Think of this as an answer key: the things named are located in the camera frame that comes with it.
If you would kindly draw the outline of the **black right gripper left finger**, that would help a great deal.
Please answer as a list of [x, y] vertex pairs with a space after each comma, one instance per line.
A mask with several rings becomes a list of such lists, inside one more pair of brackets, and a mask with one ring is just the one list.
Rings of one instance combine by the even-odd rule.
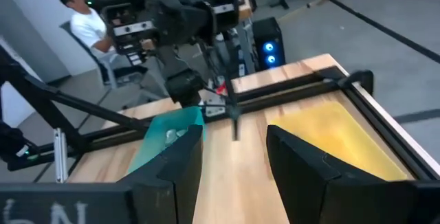
[[203, 165], [203, 126], [120, 180], [130, 186], [130, 224], [192, 224]]

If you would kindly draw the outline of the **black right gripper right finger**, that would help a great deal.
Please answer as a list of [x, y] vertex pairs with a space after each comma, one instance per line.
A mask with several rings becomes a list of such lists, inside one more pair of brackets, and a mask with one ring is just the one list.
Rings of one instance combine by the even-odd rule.
[[282, 128], [267, 128], [267, 154], [292, 224], [406, 224], [413, 190], [386, 182]]

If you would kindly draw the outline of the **striped handle silver spoon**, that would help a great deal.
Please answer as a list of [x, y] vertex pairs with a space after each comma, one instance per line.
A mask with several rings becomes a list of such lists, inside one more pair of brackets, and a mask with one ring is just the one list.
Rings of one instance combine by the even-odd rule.
[[176, 130], [171, 129], [166, 132], [166, 139], [165, 139], [165, 147], [171, 146], [174, 142], [176, 142], [180, 137], [185, 135], [187, 132], [186, 129]]

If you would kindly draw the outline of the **green translucent plastic bin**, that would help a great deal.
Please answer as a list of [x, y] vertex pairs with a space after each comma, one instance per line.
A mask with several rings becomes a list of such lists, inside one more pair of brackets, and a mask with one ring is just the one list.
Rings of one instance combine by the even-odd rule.
[[188, 127], [193, 124], [204, 126], [203, 114], [199, 107], [187, 107], [154, 117], [137, 155], [131, 162], [128, 173], [134, 172], [168, 148], [164, 144], [168, 130], [186, 129], [188, 131]]

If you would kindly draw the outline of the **black computer tower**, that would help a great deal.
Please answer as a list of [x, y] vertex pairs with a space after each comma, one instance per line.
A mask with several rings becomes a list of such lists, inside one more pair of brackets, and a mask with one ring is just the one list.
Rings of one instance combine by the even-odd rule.
[[274, 17], [253, 22], [254, 51], [258, 71], [279, 67], [286, 63], [283, 36]]

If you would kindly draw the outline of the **yellow plastic bin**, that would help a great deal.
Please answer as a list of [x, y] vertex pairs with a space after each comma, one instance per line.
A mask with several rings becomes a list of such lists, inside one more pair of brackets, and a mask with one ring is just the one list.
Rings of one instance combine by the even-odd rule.
[[380, 179], [409, 178], [339, 102], [289, 113], [271, 124]]

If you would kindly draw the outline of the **gray office chair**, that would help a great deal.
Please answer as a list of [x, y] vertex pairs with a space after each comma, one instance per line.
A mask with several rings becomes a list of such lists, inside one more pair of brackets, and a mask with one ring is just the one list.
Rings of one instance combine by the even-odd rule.
[[98, 68], [99, 78], [104, 86], [117, 89], [129, 83], [138, 84], [144, 77], [148, 69], [131, 64], [129, 67], [114, 68], [112, 63], [116, 61], [117, 54], [105, 54], [101, 58], [97, 58], [91, 50], [84, 45], [79, 38], [77, 38], [71, 31], [70, 22], [66, 21], [60, 25], [60, 28], [66, 31], [93, 59]]

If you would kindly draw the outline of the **person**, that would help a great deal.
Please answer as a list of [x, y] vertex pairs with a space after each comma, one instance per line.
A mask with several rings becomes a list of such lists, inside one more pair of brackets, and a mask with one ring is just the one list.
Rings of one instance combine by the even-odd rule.
[[101, 16], [85, 0], [59, 0], [73, 10], [70, 28], [73, 35], [97, 58], [114, 51], [113, 41]]

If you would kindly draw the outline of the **black aluminium station frame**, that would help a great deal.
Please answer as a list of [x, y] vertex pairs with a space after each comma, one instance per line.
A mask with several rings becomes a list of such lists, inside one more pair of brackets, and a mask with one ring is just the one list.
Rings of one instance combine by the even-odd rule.
[[[440, 180], [440, 165], [411, 137], [404, 137], [404, 132], [397, 121], [382, 110], [360, 83], [355, 82], [348, 88], [338, 86], [338, 81], [348, 75], [339, 66], [332, 64], [313, 70], [310, 74], [236, 93], [240, 113], [253, 113], [305, 98], [341, 91], [370, 122], [412, 175], [420, 179]], [[152, 122], [150, 117], [141, 120], [127, 117], [40, 82], [29, 75], [2, 46], [0, 46], [0, 82], [9, 82], [49, 125], [66, 132], [70, 147], [67, 154], [76, 159], [80, 159], [85, 153], [139, 140], [146, 134]], [[81, 135], [57, 109], [56, 102], [111, 121], [114, 125]], [[230, 118], [228, 111], [218, 116], [207, 117], [205, 121], [211, 123], [227, 118]]]

